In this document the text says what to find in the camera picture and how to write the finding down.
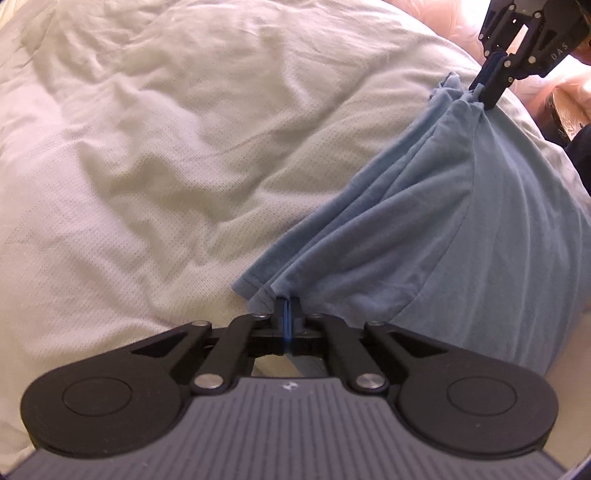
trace bed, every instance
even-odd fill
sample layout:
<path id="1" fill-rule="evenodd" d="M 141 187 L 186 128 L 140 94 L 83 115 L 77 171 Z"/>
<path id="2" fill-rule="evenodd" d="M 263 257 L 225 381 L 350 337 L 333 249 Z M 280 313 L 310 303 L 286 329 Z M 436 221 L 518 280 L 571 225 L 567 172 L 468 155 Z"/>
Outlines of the bed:
<path id="1" fill-rule="evenodd" d="M 233 281 L 449 71 L 469 85 L 479 69 L 381 0 L 29 0 L 0 44 L 2 472 L 32 449 L 32 380 L 195 318 L 227 325 L 245 311 Z M 515 95 L 499 107 L 589 208 Z M 567 466 L 591 446 L 590 345 L 591 313 L 549 376 L 548 449 Z"/>

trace wrinkled fabric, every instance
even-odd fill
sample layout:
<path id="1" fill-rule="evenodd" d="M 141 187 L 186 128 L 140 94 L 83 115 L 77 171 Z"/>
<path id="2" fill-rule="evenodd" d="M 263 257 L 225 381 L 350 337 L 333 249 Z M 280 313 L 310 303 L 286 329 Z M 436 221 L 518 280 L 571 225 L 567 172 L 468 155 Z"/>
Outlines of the wrinkled fabric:
<path id="1" fill-rule="evenodd" d="M 381 320 L 545 373 L 589 294 L 589 217 L 535 145 L 451 75 L 343 193 L 234 285 L 252 311 Z"/>

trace fabric fold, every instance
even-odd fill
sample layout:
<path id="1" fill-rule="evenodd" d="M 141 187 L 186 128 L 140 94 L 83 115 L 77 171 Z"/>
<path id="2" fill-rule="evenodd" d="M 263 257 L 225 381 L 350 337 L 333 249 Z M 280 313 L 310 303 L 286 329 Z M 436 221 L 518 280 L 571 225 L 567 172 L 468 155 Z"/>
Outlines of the fabric fold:
<path id="1" fill-rule="evenodd" d="M 451 74 L 428 108 L 233 286 L 299 296 L 543 373 L 589 294 L 589 218 L 535 145 Z"/>

